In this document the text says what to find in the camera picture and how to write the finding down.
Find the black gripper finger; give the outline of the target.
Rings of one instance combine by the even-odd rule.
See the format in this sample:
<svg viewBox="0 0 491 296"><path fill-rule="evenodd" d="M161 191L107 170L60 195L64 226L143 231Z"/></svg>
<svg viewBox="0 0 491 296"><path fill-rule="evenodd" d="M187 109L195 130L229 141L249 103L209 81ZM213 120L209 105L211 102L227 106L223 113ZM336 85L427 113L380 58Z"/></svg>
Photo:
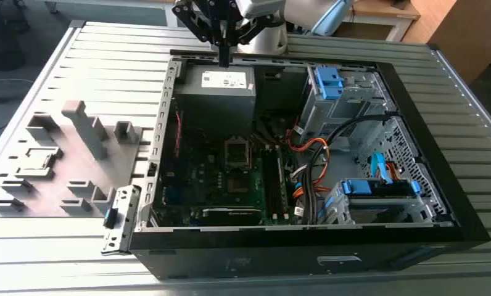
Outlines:
<svg viewBox="0 0 491 296"><path fill-rule="evenodd" d="M173 1L172 13L185 25L200 42L216 46L219 52L219 67L225 66L225 39L221 22L225 13L221 1Z"/></svg>
<svg viewBox="0 0 491 296"><path fill-rule="evenodd" d="M272 22L272 1L228 1L225 7L225 67L232 48L245 45Z"/></svg>

